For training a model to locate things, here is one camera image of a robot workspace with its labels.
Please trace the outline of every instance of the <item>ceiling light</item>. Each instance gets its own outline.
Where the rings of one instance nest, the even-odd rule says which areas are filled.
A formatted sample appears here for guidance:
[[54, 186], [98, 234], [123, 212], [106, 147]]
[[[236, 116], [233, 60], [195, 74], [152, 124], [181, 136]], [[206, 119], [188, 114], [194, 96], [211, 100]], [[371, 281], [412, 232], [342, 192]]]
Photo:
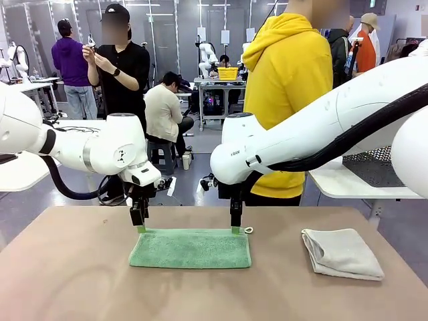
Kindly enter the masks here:
[[146, 13], [146, 15], [173, 15], [173, 14], [172, 13], [152, 13], [152, 14]]
[[159, 5], [158, 3], [153, 4], [153, 5], [149, 5], [148, 3], [129, 3], [126, 6], [129, 7], [160, 7], [161, 5]]

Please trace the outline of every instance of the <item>yellow hoodie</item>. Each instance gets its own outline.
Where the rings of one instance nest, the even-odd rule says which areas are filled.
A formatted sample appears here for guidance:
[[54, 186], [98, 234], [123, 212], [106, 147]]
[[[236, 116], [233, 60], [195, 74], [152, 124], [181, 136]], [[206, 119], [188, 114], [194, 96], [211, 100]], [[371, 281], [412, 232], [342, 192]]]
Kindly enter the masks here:
[[[243, 60], [250, 70], [244, 110], [255, 114], [265, 129], [289, 118], [333, 86], [330, 46], [302, 15], [270, 17]], [[289, 199], [303, 193], [303, 183], [304, 173], [272, 173], [263, 176], [251, 192]]]

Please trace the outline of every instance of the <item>stool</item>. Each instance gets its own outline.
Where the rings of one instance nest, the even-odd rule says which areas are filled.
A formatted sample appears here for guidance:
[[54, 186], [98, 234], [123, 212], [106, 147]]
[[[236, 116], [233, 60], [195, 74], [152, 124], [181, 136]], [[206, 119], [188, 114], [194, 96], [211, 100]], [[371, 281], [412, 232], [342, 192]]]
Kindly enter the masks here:
[[[173, 147], [173, 144], [171, 142], [167, 144], [159, 144], [157, 142], [151, 142], [147, 141], [147, 156], [148, 161], [151, 162], [154, 165], [157, 165], [157, 169], [160, 171], [165, 172], [166, 175], [172, 175], [174, 174], [174, 168], [177, 165], [177, 160], [175, 158], [175, 153], [173, 155], [171, 149]], [[163, 150], [163, 155], [159, 155], [159, 150]], [[165, 160], [165, 165], [159, 164], [159, 159]]]

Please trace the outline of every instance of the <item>bottle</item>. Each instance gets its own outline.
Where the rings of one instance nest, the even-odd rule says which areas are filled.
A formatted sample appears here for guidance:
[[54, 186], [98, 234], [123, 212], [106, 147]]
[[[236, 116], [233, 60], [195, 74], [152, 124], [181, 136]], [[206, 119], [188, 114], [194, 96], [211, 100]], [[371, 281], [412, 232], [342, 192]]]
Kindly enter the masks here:
[[35, 67], [33, 67], [33, 76], [35, 77], [35, 79], [39, 79], [39, 72], [36, 70]]

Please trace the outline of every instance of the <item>beige hat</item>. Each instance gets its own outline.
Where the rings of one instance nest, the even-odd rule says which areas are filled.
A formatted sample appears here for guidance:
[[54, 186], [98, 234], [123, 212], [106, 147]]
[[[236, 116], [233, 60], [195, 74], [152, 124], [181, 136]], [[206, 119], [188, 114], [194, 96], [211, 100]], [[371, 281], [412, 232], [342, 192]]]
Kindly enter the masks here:
[[361, 23], [371, 25], [376, 30], [381, 30], [379, 24], [377, 23], [377, 14], [376, 13], [366, 13], [361, 17]]

